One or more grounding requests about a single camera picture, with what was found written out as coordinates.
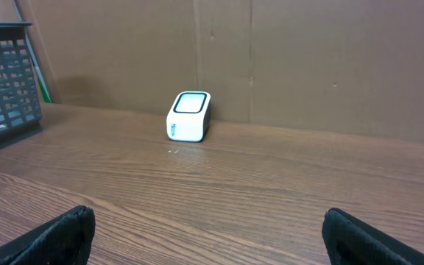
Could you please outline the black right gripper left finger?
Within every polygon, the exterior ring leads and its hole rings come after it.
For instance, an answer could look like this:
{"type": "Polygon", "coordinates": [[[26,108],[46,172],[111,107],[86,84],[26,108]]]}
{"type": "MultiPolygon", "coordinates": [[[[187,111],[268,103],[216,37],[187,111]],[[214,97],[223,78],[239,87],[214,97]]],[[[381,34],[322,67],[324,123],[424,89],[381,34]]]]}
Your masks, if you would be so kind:
{"type": "Polygon", "coordinates": [[[78,205],[0,247],[0,265],[86,265],[96,219],[78,205]]]}

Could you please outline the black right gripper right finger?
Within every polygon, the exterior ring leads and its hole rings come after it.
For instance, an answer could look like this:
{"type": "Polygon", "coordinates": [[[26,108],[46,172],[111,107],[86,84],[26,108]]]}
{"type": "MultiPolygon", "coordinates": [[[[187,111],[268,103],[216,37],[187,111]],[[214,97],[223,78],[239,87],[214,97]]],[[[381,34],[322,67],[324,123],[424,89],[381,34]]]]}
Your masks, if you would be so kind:
{"type": "Polygon", "coordinates": [[[331,265],[424,265],[424,254],[338,208],[325,213],[322,237],[331,265]]]}

